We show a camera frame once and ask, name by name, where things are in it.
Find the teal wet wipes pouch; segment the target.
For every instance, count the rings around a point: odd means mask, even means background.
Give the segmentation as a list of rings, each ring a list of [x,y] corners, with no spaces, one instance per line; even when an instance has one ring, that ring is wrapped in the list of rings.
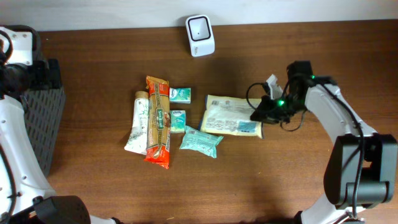
[[[185,126],[185,135],[179,149],[189,149],[200,152],[206,156],[217,158],[217,145],[223,140],[223,136],[214,136]]]

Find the small teal tissue pack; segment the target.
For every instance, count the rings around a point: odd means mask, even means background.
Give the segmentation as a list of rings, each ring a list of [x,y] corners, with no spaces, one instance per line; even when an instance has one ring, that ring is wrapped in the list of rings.
[[[171,115],[171,133],[184,133],[186,126],[185,110],[172,110]]]

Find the orange spaghetti package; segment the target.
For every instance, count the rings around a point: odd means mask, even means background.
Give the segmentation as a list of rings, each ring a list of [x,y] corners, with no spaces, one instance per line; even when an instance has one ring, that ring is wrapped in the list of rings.
[[[147,162],[169,169],[170,164],[170,87],[167,80],[146,76],[149,91]]]

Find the white tube with cork cap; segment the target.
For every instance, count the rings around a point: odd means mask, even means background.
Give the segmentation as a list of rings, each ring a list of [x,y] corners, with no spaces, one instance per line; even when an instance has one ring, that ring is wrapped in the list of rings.
[[[149,120],[149,93],[135,93],[132,128],[129,139],[124,147],[126,151],[146,155],[147,132]]]

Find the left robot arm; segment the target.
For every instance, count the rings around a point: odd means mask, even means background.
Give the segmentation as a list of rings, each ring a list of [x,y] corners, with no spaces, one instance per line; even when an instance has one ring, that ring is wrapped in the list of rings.
[[[47,180],[64,106],[58,60],[43,56],[38,32],[1,26],[1,223],[120,222]]]

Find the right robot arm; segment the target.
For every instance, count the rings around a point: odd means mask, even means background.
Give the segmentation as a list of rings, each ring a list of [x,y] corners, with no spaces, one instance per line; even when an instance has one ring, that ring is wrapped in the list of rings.
[[[284,223],[362,223],[358,213],[392,200],[396,182],[397,140],[379,134],[346,102],[337,82],[313,74],[309,61],[287,66],[285,87],[271,75],[253,106],[252,121],[287,124],[296,113],[311,112],[333,144],[323,178],[323,195]]]

